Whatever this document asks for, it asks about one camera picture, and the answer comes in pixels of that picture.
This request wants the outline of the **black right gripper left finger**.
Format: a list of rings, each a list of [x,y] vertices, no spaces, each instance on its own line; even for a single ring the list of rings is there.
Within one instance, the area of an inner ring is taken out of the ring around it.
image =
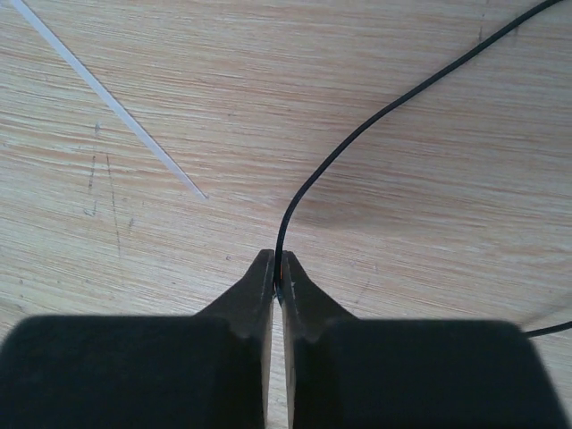
[[[270,250],[195,315],[37,315],[1,346],[4,428],[263,428]]]

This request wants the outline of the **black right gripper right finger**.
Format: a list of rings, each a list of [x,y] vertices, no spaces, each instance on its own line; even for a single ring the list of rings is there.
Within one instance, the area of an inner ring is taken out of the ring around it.
[[[361,319],[292,252],[279,289],[292,428],[567,428],[529,336],[498,320]]]

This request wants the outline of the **white zip tie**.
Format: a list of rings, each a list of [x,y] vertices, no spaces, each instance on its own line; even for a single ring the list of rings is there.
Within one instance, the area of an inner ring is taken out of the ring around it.
[[[100,80],[84,63],[47,27],[47,25],[24,2],[12,0],[12,7],[42,37],[48,45],[76,72],[76,74],[95,92],[106,106],[133,132],[152,154],[188,189],[200,198],[207,199],[206,193],[181,169],[173,158],[140,125],[125,107],[106,89]]]

